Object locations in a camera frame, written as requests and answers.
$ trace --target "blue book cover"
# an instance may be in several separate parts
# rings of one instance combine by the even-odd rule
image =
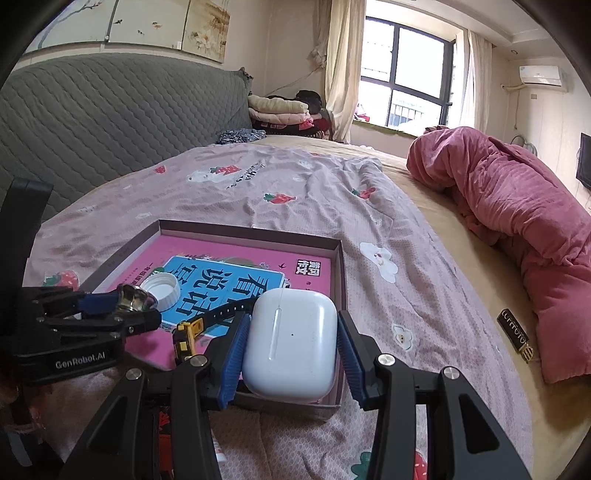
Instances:
[[[178,302],[162,312],[165,330],[172,330],[180,322],[229,301],[258,297],[267,290],[282,287],[285,281],[283,273],[272,270],[187,257],[172,257],[163,270],[172,273],[181,288]],[[217,337],[227,331],[224,325],[214,325],[205,333]]]

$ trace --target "pink comforter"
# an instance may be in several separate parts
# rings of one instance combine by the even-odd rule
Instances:
[[[538,158],[468,127],[418,138],[412,176],[446,190],[467,227],[521,266],[544,379],[591,373],[591,216]]]

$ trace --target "air conditioner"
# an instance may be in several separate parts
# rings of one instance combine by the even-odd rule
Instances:
[[[552,65],[526,65],[519,67],[521,81],[530,88],[544,88],[566,92],[561,70]]]

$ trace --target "white curtain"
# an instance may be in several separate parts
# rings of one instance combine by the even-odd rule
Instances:
[[[314,50],[310,53],[316,66],[326,67],[326,49],[329,43],[331,0],[316,0],[314,5]]]
[[[324,93],[333,139],[349,142],[361,76],[365,0],[332,0]]]
[[[492,44],[469,31],[470,60],[461,125],[486,132],[492,87]]]

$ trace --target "metal screw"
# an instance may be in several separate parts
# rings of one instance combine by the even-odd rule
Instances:
[[[207,363],[207,357],[205,355],[193,355],[189,362],[194,367],[202,367]]]
[[[378,357],[378,362],[382,365],[390,366],[396,363],[396,359],[389,353],[382,353],[382,355]]]
[[[127,380],[137,380],[141,376],[142,371],[139,368],[130,368],[125,373],[125,378],[127,378]]]
[[[445,375],[450,380],[455,380],[456,378],[459,378],[460,371],[455,367],[445,367],[443,369],[443,375]]]

